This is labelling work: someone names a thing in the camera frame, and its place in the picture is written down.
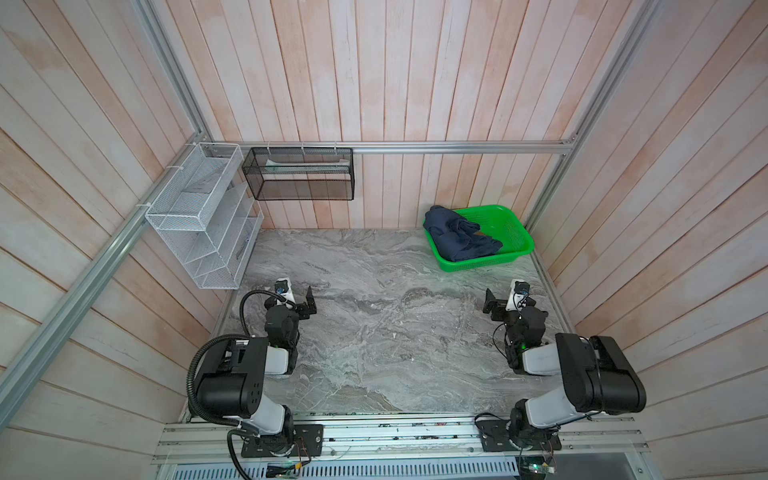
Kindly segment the dark blue denim trousers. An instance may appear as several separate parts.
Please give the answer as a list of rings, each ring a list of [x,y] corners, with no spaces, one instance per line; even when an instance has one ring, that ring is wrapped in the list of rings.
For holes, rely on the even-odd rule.
[[[482,234],[479,224],[439,205],[426,212],[423,227],[446,261],[461,262],[492,256],[503,247],[501,241]]]

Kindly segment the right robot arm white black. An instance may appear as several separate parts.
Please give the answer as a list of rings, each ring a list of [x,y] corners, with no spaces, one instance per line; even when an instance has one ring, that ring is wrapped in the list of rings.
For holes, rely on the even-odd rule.
[[[554,446],[564,425],[645,408],[645,387],[613,338],[557,333],[552,343],[544,341],[549,313],[536,306],[528,283],[515,281],[506,300],[486,290],[482,311],[504,330],[499,352],[508,367],[519,375],[561,380],[553,390],[515,404],[506,424],[512,445]]]

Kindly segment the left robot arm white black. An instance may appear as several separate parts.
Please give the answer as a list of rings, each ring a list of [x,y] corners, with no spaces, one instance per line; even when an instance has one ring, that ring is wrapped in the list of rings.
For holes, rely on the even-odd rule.
[[[245,316],[246,302],[263,295],[263,336],[255,336]],[[298,360],[299,324],[317,313],[311,288],[295,300],[290,280],[274,289],[245,293],[238,306],[243,332],[224,334],[206,342],[193,356],[186,377],[188,409],[209,423],[230,426],[244,447],[259,447],[268,455],[286,456],[296,445],[290,409],[269,399],[265,378],[291,374]]]

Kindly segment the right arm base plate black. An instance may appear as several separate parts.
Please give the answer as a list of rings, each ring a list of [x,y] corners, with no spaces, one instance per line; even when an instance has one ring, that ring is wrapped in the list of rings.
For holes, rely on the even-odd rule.
[[[473,423],[484,452],[520,450],[550,452],[562,449],[556,429],[537,429],[522,421],[491,416],[481,416]]]

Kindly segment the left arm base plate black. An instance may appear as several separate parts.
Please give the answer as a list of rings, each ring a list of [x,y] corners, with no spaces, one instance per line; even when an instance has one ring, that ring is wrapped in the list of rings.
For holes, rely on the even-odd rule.
[[[319,457],[322,452],[324,426],[320,424],[295,424],[285,427],[275,435],[262,435],[246,440],[241,456],[246,459],[307,456]]]

